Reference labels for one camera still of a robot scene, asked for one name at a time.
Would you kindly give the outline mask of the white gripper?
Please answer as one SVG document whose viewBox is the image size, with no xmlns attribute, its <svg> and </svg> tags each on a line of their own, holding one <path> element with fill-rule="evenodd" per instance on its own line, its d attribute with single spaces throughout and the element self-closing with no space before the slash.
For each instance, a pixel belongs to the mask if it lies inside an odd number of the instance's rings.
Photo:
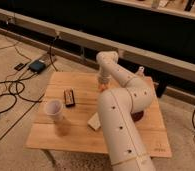
<svg viewBox="0 0 195 171">
<path fill-rule="evenodd" d="M 110 74 L 103 67 L 99 68 L 98 75 L 98 90 L 102 90 L 102 84 L 104 84 L 104 89 L 109 89 Z"/>
</svg>

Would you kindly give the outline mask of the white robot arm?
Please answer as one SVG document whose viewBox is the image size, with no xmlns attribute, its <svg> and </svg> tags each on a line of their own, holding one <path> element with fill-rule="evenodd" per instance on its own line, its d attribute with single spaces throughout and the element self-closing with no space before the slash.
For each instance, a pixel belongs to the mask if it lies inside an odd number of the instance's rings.
<svg viewBox="0 0 195 171">
<path fill-rule="evenodd" d="M 120 86 L 106 89 L 98 97 L 97 113 L 113 171 L 156 171 L 132 114 L 142 112 L 154 99 L 153 88 L 140 76 L 118 64 L 116 51 L 99 52 L 98 81 L 113 77 Z"/>
</svg>

